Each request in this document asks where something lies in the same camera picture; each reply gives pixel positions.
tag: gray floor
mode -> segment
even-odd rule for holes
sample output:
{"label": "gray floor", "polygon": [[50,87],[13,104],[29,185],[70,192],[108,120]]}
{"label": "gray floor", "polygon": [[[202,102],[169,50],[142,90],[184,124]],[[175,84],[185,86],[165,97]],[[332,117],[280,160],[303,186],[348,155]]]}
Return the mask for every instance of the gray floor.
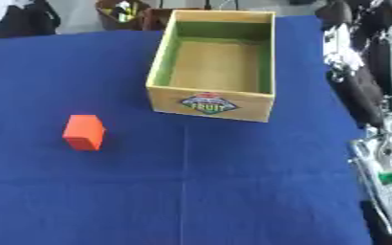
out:
{"label": "gray floor", "polygon": [[[150,6],[158,6],[159,0],[142,0]],[[49,0],[62,17],[60,33],[84,33],[101,31],[98,14],[95,11],[97,0]],[[278,15],[312,14],[325,0],[312,5],[290,6],[287,0],[240,0],[241,9],[252,11],[276,11]],[[166,8],[202,7],[205,0],[164,0]],[[212,7],[218,9],[225,0],[211,0]],[[233,2],[223,5],[223,10],[233,9]]]}

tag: open wooden crate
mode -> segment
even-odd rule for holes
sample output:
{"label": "open wooden crate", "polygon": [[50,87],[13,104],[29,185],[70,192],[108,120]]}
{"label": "open wooden crate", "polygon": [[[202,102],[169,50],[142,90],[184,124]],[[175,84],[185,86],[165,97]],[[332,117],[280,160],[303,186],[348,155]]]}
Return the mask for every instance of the open wooden crate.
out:
{"label": "open wooden crate", "polygon": [[266,122],[274,83],[273,12],[174,11],[146,87],[156,111]]}

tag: wire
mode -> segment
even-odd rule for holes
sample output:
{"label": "wire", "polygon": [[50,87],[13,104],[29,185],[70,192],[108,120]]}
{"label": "wire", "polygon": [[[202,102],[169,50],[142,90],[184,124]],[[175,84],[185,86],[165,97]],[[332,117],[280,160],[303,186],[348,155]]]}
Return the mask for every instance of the wire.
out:
{"label": "wire", "polygon": [[[229,2],[231,2],[231,0],[226,0],[226,1],[224,1],[220,6],[218,6],[218,9],[219,9],[219,10],[222,10],[223,7],[224,7],[226,4],[228,4]],[[239,0],[234,0],[234,6],[235,6],[236,10],[238,11],[238,10],[239,10]]]}
{"label": "wire", "polygon": [[231,1],[231,0],[226,0],[226,1],[224,1],[222,4],[220,4],[220,6],[218,6],[218,9],[219,9],[219,10],[222,10],[223,7],[224,7],[226,4],[228,4],[230,1]]}

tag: blue tablecloth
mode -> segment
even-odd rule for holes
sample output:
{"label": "blue tablecloth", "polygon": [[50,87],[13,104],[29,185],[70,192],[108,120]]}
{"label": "blue tablecloth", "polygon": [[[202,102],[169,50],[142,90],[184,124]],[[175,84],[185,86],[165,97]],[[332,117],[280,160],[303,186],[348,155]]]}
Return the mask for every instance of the blue tablecloth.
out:
{"label": "blue tablecloth", "polygon": [[[0,40],[0,245],[368,245],[319,23],[277,20],[269,123],[151,110],[161,33]],[[95,114],[101,152],[61,139]]]}

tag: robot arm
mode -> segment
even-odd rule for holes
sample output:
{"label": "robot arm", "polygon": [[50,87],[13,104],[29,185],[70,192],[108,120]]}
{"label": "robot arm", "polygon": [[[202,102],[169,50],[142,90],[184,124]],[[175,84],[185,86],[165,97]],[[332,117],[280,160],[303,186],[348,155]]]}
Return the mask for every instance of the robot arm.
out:
{"label": "robot arm", "polygon": [[322,20],[327,80],[366,137],[351,159],[385,232],[392,237],[392,3],[336,0]]}

